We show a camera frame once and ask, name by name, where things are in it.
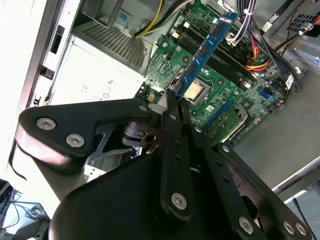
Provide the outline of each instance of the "blue ram module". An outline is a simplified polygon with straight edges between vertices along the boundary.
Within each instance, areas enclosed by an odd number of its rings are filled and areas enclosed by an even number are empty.
[[[190,64],[185,68],[179,80],[173,86],[176,98],[180,100],[187,89],[190,87],[198,73],[207,63],[211,54],[214,52],[224,36],[229,31],[232,24],[237,19],[238,14],[234,12],[225,12],[209,32],[199,49],[196,51]]]

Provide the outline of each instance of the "blue pcie slot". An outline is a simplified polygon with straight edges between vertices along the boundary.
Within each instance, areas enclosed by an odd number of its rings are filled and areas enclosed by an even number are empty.
[[[190,64],[186,67],[177,84],[173,87],[176,98],[179,100],[186,93],[195,77],[209,60],[218,44],[237,19],[238,14],[225,12],[214,25],[208,36],[205,38],[199,49],[196,51]]]
[[[218,117],[222,114],[223,111],[227,110],[232,104],[232,101],[228,101],[224,105],[222,105],[219,110],[213,114],[209,120],[206,122],[206,124],[202,127],[202,131],[205,132],[208,130],[208,128],[213,124],[215,120],[218,119]]]

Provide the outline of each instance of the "blue label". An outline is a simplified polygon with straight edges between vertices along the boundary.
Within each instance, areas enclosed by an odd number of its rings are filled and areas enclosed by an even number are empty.
[[[119,14],[119,18],[121,18],[125,22],[128,20],[128,16],[126,14],[124,14],[123,12],[121,12]]]

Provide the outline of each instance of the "green circuit board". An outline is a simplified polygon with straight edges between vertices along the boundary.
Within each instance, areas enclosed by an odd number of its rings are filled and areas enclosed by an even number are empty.
[[[170,32],[172,33],[175,29],[181,27],[177,23],[182,25],[184,22],[191,23],[199,32],[203,31],[205,25],[213,25],[212,18],[216,16],[218,16],[216,12],[196,0],[194,6],[192,6],[192,13],[185,15],[182,11]],[[230,56],[243,58],[243,48],[246,42],[231,47],[224,40],[220,45]],[[170,37],[169,33],[155,51],[149,63],[145,83],[137,93],[136,98],[145,100],[147,103],[157,103],[172,79],[189,64],[192,57],[193,54],[177,44],[177,41]],[[233,71],[233,66],[230,65],[229,69]],[[273,81],[276,82],[276,79],[279,78],[278,71],[274,66],[271,66],[267,71],[254,75],[250,73],[243,78],[247,84],[245,88],[235,84],[223,76],[221,72],[208,65],[205,65],[197,76],[196,80],[201,81],[208,88],[208,91],[199,102],[190,104],[191,121],[202,128],[213,116],[218,114],[216,120],[206,129],[212,145],[222,140],[227,143],[236,142],[255,124],[258,124],[266,114],[274,110],[276,104],[279,105],[280,100],[284,99],[281,92],[270,86]],[[266,86],[270,86],[268,88],[270,94],[267,98],[260,93],[266,89]],[[230,103],[231,106],[220,112],[222,106],[227,103]],[[245,109],[247,115],[245,125],[239,113],[239,106]],[[241,124],[241,132],[232,138],[225,139],[233,131],[236,131]]]

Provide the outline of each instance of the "metal panel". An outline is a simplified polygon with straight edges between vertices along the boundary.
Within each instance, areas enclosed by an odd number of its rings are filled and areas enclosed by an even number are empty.
[[[80,25],[72,32],[132,70],[147,75],[152,49],[147,41],[132,39],[127,30],[121,32],[116,27],[106,29],[94,21]]]
[[[289,95],[281,112],[265,118],[234,148],[270,188],[320,156],[319,77],[309,72],[302,86],[303,92]]]

